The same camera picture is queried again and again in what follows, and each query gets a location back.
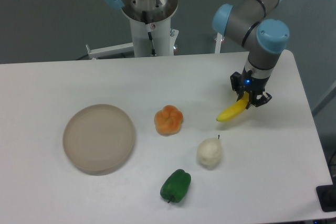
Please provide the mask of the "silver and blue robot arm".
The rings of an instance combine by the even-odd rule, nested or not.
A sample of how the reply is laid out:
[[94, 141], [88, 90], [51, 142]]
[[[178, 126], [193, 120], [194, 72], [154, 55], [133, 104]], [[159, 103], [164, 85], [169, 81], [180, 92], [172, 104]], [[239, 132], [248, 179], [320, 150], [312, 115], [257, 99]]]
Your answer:
[[[137, 57], [173, 54], [171, 17], [178, 0], [104, 0], [111, 8], [123, 12], [129, 19], [134, 54]], [[248, 96], [248, 106], [261, 106], [271, 95], [265, 86], [285, 49], [289, 28], [267, 15], [282, 0], [243, 0], [239, 5], [222, 5], [212, 21], [213, 29], [231, 39], [249, 55], [242, 72], [231, 75], [233, 91], [241, 100]]]

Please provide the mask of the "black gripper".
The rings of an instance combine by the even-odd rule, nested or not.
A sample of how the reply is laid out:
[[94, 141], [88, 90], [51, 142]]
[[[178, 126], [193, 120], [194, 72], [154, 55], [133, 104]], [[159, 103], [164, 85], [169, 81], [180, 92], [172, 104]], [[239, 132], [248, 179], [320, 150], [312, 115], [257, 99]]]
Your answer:
[[243, 97], [245, 92], [249, 94], [245, 109], [249, 109], [251, 106], [260, 107], [272, 99], [271, 94], [264, 92], [268, 78], [258, 79], [252, 74], [251, 70], [244, 69], [242, 73], [234, 72], [230, 76], [232, 90], [237, 93], [237, 101]]

